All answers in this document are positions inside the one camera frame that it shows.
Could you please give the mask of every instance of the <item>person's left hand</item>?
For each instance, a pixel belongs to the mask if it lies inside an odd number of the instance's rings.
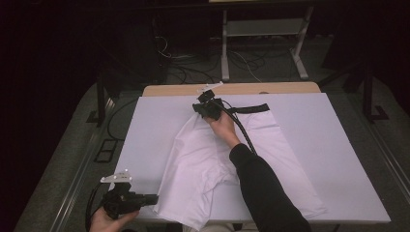
[[[106,214],[104,208],[100,207],[93,215],[90,232],[117,232],[138,214],[139,211],[135,211],[122,215],[118,219],[112,219]]]

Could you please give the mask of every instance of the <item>white cable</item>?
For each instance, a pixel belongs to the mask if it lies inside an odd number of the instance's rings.
[[[259,81],[259,82],[262,83],[262,81],[261,81],[258,77],[256,77],[256,76],[253,74],[253,72],[252,72],[252,70],[250,69],[250,66],[249,66],[249,64],[248,64],[248,61],[247,61],[241,54],[239,54],[238,52],[235,52],[235,51],[231,51],[231,50],[228,50],[228,51],[229,51],[229,52],[232,52],[232,53],[235,53],[236,55],[238,55],[239,57],[241,57],[241,58],[244,60],[245,64],[247,64],[247,67],[248,67],[248,70],[249,70],[250,74],[251,74],[257,81]]]

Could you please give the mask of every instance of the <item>forearm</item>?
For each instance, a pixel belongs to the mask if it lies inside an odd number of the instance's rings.
[[[244,144],[232,149],[230,159],[237,168],[242,195],[259,231],[281,231],[289,226],[309,231],[308,223],[293,206],[264,159]]]

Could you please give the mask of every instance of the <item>hand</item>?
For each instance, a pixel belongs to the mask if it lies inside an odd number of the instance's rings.
[[[100,207],[93,215],[90,232],[117,232],[138,214],[139,211],[135,211],[114,220],[106,214],[103,207]]]
[[[231,149],[241,143],[236,135],[233,120],[224,111],[220,113],[220,118],[217,121],[213,118],[204,119],[211,126],[214,133],[225,141]]]

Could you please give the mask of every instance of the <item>table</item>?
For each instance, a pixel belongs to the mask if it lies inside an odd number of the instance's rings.
[[[129,169],[132,190],[158,192],[173,136],[194,113],[191,104],[197,102],[197,87],[203,86],[149,86],[138,100],[116,167],[116,172]],[[224,84],[214,92],[233,106],[265,102],[273,110],[328,208],[327,213],[308,218],[309,222],[390,221],[326,94],[320,93],[317,85],[311,82]],[[148,207],[141,210],[136,220],[166,222]],[[251,221],[238,186],[222,184],[215,188],[211,221]]]

